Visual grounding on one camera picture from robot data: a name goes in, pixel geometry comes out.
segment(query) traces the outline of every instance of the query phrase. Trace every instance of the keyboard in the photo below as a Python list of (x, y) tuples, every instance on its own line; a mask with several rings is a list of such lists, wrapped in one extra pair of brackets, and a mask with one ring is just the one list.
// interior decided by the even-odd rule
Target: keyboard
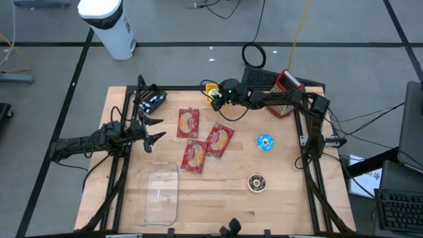
[(375, 189), (381, 229), (423, 233), (423, 192)]

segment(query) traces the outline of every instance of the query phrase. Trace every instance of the white trash can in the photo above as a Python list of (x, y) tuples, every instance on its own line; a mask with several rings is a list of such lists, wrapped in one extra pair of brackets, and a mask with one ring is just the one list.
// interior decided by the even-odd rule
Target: white trash can
[(132, 57), (136, 41), (122, 0), (81, 0), (78, 13), (114, 59)]

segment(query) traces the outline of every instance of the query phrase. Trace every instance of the round container lid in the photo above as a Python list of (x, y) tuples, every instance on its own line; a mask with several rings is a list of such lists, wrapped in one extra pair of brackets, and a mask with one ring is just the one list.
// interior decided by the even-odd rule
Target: round container lid
[(83, 19), (105, 19), (113, 15), (122, 0), (81, 0), (78, 13)]

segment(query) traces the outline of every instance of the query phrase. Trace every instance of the red cheese grater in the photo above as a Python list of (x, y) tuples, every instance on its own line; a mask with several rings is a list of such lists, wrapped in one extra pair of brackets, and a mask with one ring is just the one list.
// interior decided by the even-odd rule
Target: red cheese grater
[[(303, 89), (301, 84), (287, 69), (284, 69), (278, 76), (273, 85), (271, 93), (289, 92), (293, 89)], [(267, 109), (278, 118), (289, 116), (293, 110), (293, 106), (268, 106)]]

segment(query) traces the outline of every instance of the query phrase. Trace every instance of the concrete floor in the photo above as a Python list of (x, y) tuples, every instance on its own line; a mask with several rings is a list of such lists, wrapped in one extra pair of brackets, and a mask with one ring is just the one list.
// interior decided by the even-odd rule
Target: concrete floor
[[(423, 42), (423, 2), (390, 1), (410, 42)], [(184, 1), (125, 0), (138, 42), (247, 42), (254, 38), (262, 1), (242, 1), (229, 20), (222, 20), (206, 9), (184, 9)], [(72, 1), (68, 9), (17, 9), (17, 42), (84, 42), (89, 27), (78, 16)], [(228, 14), (236, 1), (214, 6)], [(258, 42), (291, 42), (302, 12), (302, 1), (266, 2)], [(0, 33), (12, 38), (11, 6), (0, 3)], [(383, 1), (314, 1), (301, 32), (300, 42), (401, 42)], [(0, 58), (4, 56), (0, 48)], [(264, 69), (281, 71), (289, 61), (290, 47), (265, 47), (268, 59)], [(0, 237), (17, 232), (26, 203), (34, 186), (52, 136), (63, 100), (82, 47), (21, 47), (34, 63), (33, 85), (0, 83), (0, 102), (13, 105), (15, 117), (0, 141)], [(423, 60), (423, 49), (413, 49)], [(251, 63), (260, 55), (247, 50)], [(0, 67), (7, 71), (24, 67), (16, 54)], [(141, 73), (147, 83), (196, 85), (202, 79), (222, 81), (241, 79), (244, 65), (241, 47), (150, 47), (138, 48), (132, 59), (113, 60), (105, 48), (89, 48), (61, 137), (89, 134), (98, 127), (107, 88), (135, 85)], [(418, 81), (416, 72), (402, 48), (302, 48), (298, 47), (291, 72), (305, 79), (326, 83), (331, 109), (340, 120), (394, 106), (404, 100), (406, 83)], [(401, 128), (398, 109), (357, 136), (396, 146)], [(343, 125), (351, 131), (369, 119)], [(371, 157), (382, 147), (350, 139), (340, 149), (343, 154)], [(70, 165), (89, 166), (89, 160), (74, 156)], [(84, 171), (50, 166), (27, 235), (65, 233), (73, 230)], [(351, 197), (357, 228), (371, 233), (371, 202)], [(369, 212), (358, 212), (368, 206)]]

